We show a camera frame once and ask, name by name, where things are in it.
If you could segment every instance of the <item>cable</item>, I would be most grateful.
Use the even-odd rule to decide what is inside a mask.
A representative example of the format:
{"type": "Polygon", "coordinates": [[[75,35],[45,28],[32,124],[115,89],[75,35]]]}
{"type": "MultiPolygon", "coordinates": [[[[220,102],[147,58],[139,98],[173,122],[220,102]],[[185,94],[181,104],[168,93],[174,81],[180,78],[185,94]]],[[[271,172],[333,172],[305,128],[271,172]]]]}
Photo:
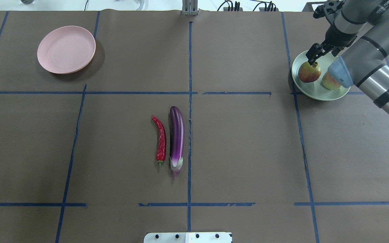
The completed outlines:
{"type": "Polygon", "coordinates": [[[140,6],[139,6],[139,8],[136,9],[136,11],[142,10],[142,8],[144,7],[144,3],[145,3],[145,0],[140,0],[140,6]]]}
{"type": "Polygon", "coordinates": [[[228,6],[227,10],[228,10],[228,11],[231,11],[231,9],[233,9],[233,3],[232,3],[232,1],[226,0],[226,1],[224,1],[224,2],[222,3],[222,5],[219,6],[219,8],[217,9],[217,11],[220,11],[221,6],[223,6],[225,3],[227,3],[227,6],[228,6]]]}
{"type": "Polygon", "coordinates": [[[252,12],[254,12],[255,10],[256,10],[256,8],[260,5],[260,4],[265,4],[265,9],[267,9],[267,3],[266,2],[260,2],[260,3],[258,3],[256,6],[255,6],[255,8],[253,9],[253,11],[252,12]]]}
{"type": "Polygon", "coordinates": [[[256,10],[256,8],[260,5],[260,4],[265,4],[265,8],[264,8],[264,12],[275,12],[276,9],[277,9],[277,6],[271,1],[271,2],[264,2],[264,1],[258,1],[258,0],[252,0],[252,1],[255,1],[255,2],[259,2],[255,8],[253,9],[253,11],[256,10]]]}

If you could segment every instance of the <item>green plate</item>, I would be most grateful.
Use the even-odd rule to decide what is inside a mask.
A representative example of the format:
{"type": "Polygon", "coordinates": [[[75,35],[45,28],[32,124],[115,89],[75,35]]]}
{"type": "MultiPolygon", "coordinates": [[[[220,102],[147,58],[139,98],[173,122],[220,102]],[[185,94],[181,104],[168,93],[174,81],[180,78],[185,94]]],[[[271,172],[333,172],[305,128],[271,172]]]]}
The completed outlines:
{"type": "Polygon", "coordinates": [[[331,53],[328,53],[316,60],[321,68],[321,76],[318,80],[311,83],[304,83],[300,80],[300,78],[298,78],[298,70],[300,69],[300,66],[307,61],[306,53],[307,51],[304,51],[299,54],[292,63],[292,78],[298,89],[300,89],[301,92],[308,97],[315,100],[329,101],[337,100],[343,97],[350,88],[340,87],[340,89],[329,90],[321,85],[322,77],[324,77],[324,74],[328,71],[328,67],[337,59],[337,57],[334,57],[331,53]]]}

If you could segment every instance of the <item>apple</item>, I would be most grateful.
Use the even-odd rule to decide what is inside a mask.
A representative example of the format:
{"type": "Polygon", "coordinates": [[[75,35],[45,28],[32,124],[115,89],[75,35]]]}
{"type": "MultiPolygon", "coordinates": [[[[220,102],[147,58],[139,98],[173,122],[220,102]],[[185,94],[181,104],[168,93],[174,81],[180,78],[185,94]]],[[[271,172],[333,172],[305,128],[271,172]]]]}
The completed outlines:
{"type": "Polygon", "coordinates": [[[326,72],[324,77],[322,77],[322,85],[329,90],[340,89],[341,87],[341,85],[331,76],[331,74],[329,74],[329,72],[326,72]]]}
{"type": "Polygon", "coordinates": [[[304,83],[315,82],[320,76],[321,68],[317,62],[313,63],[313,65],[310,65],[309,62],[304,62],[298,70],[298,77],[304,83]]]}

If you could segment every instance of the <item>metal bracket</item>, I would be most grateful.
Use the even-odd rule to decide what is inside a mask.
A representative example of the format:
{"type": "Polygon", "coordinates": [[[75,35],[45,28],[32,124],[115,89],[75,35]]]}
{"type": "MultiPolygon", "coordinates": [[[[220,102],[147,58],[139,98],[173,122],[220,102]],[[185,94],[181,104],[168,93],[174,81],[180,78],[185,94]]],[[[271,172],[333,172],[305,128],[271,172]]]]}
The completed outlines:
{"type": "Polygon", "coordinates": [[[259,8],[259,12],[278,12],[280,10],[278,10],[278,8],[276,7],[274,11],[270,11],[271,9],[274,9],[274,8],[267,8],[267,10],[265,10],[265,8],[259,8]]]}
{"type": "Polygon", "coordinates": [[[223,7],[223,12],[228,12],[228,11],[227,11],[227,7],[223,7]]]}
{"type": "Polygon", "coordinates": [[[231,232],[148,233],[144,243],[232,243],[231,232]]]}
{"type": "Polygon", "coordinates": [[[198,15],[198,0],[182,0],[182,15],[198,15]]]}

